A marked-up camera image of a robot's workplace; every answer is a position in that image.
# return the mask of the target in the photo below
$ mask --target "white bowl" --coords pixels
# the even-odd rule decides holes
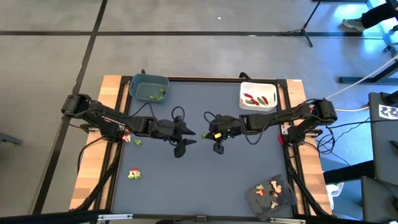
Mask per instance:
[[[254,100],[257,100],[257,97],[262,98],[264,96],[268,100],[268,105],[259,104],[252,105],[248,104],[245,101],[250,100],[249,97],[246,97],[244,94],[247,93],[253,96]],[[241,91],[239,93],[239,107],[244,110],[254,110],[254,111],[270,111],[276,105],[278,105],[278,99],[276,94],[276,87],[272,84],[265,83],[250,83],[250,82],[242,82]]]

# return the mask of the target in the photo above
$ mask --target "white sticker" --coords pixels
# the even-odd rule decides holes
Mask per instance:
[[[398,108],[379,105],[379,116],[386,119],[398,119]]]

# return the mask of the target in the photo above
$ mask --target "red chili pepper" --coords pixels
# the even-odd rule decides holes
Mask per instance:
[[[243,93],[243,95],[244,95],[245,97],[249,97],[250,99],[253,99],[253,96],[251,96],[250,94]]]
[[[265,96],[262,96],[261,97],[263,100],[264,100],[264,102],[268,105],[268,100],[267,100],[267,98],[265,97]]]
[[[257,106],[259,106],[260,105],[260,103],[259,102],[257,102],[257,100],[255,100],[255,99],[251,99],[251,101],[255,104],[255,105],[257,105]]]

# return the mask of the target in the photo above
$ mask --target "wooden board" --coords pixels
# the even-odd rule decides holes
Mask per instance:
[[[108,107],[114,108],[116,105],[116,98],[118,97],[120,81],[120,75],[105,75],[101,86],[101,91],[99,93],[98,101],[102,102],[102,104]],[[304,87],[301,80],[287,80],[287,86],[289,90],[291,106],[297,106],[299,103],[305,101]],[[124,110],[127,93],[128,85],[124,87],[120,111]],[[283,109],[285,108],[283,92],[282,94],[280,94],[280,96],[281,106]],[[90,133],[87,142],[91,142],[98,137],[100,137],[99,133]],[[314,138],[305,138],[305,140],[306,142],[315,144]],[[98,183],[100,179],[100,172],[101,166],[103,164],[105,148],[106,143],[104,141],[99,141],[86,149],[81,160],[80,171],[76,180],[76,186],[73,192],[70,208],[76,208],[77,206],[79,206]],[[300,146],[299,149],[305,184],[311,194],[314,196],[315,200],[322,206],[322,208],[326,212],[331,214],[319,154],[312,146],[304,145]],[[105,200],[108,195],[108,187],[108,184],[104,186],[99,206],[100,208],[105,207]],[[302,205],[302,196],[297,186],[295,186],[295,191],[298,200],[298,212],[300,214],[303,214],[304,209]]]

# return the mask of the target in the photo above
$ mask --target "person's leg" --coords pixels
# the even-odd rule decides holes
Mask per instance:
[[[343,19],[343,24],[346,27],[355,28],[356,30],[362,32],[383,20],[394,17],[395,14],[395,9],[385,3],[369,10],[368,12],[365,12],[359,19]]]
[[[384,3],[362,14],[361,22],[363,27],[367,29],[381,21],[393,18],[395,14],[395,9],[391,5]]]

